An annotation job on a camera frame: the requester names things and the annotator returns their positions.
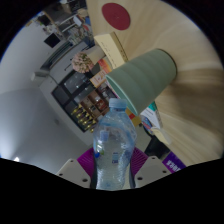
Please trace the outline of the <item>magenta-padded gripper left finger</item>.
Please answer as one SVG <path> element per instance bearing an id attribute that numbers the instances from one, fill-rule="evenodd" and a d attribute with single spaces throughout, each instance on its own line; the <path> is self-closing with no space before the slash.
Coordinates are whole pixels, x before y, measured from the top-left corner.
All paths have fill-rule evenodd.
<path id="1" fill-rule="evenodd" d="M 57 176 L 83 188 L 96 188 L 94 150 L 84 152 L 78 159 L 70 158 L 57 172 Z"/>

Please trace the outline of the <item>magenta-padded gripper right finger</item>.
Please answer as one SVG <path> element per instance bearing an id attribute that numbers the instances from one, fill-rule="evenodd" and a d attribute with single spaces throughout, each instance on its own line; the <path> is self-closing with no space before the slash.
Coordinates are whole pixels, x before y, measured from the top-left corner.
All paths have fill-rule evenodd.
<path id="1" fill-rule="evenodd" d="M 130 188 L 141 188 L 170 175 L 157 156 L 147 156 L 141 150 L 135 148 L 130 162 Z"/>

